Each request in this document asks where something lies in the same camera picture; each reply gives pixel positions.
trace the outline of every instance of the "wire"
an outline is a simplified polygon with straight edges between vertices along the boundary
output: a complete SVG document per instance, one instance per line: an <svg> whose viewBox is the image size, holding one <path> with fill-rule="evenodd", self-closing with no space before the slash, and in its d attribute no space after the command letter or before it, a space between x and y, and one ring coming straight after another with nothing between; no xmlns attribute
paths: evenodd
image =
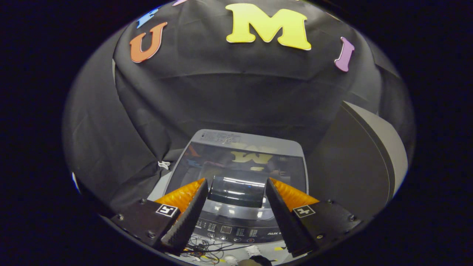
<svg viewBox="0 0 473 266"><path fill-rule="evenodd" d="M235 250L235 249L239 249L239 248L229 248L229 249L217 249L217 250L209 250L208 252L216 252L216 251L227 251L227 250Z"/></svg>

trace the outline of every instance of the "black cloth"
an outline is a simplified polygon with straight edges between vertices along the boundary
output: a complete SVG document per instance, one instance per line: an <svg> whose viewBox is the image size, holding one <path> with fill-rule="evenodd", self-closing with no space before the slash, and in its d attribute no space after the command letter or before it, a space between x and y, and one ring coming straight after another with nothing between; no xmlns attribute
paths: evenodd
<svg viewBox="0 0 473 266"><path fill-rule="evenodd" d="M114 211L147 197L168 171L159 161L178 152L200 129L294 140L316 147L342 101L390 122L412 157L415 131L407 89L387 57L357 30L303 1L259 0L272 17L304 14L310 51L266 43L231 44L232 0L187 1L133 22L89 59L70 92L63 142L71 171ZM141 63L130 41L167 22L157 53ZM355 46L350 70L335 67L345 37Z"/></svg>

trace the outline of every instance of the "label sticker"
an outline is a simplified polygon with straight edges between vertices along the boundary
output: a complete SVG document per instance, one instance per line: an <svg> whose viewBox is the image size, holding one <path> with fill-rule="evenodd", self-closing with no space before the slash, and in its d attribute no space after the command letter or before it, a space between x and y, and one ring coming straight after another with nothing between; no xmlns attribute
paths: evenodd
<svg viewBox="0 0 473 266"><path fill-rule="evenodd" d="M294 208L294 212L299 218L307 217L309 215L315 214L314 210L312 210L309 205L305 205L299 208Z"/></svg>
<svg viewBox="0 0 473 266"><path fill-rule="evenodd" d="M177 207L163 204L158 208L156 213L162 214L162 215L167 216L167 217L173 217L173 215L176 211L177 211Z"/></svg>

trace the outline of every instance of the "white clip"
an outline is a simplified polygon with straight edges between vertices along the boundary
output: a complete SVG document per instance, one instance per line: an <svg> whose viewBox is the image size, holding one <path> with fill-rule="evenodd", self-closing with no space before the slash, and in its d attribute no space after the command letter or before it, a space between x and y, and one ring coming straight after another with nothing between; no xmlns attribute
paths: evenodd
<svg viewBox="0 0 473 266"><path fill-rule="evenodd" d="M171 165L171 163L170 163L170 162L167 162L167 161L162 161L162 162L159 161L159 162L158 162L158 166L159 166L159 167L162 167L162 168L164 168L164 169L166 169L166 170L169 170L169 166L170 166L170 165Z"/></svg>

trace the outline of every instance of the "blue letter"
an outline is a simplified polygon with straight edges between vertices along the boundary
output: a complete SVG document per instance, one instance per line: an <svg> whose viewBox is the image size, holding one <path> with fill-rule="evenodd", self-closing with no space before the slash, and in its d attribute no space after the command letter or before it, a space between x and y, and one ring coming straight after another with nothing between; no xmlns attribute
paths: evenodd
<svg viewBox="0 0 473 266"><path fill-rule="evenodd" d="M153 16L154 16L154 13L156 13L158 11L158 8L155 8L153 10L151 10L150 13L142 16L140 19L138 19L138 26L136 28L139 28L141 26L143 26L143 24L145 24L148 20L150 20Z"/></svg>

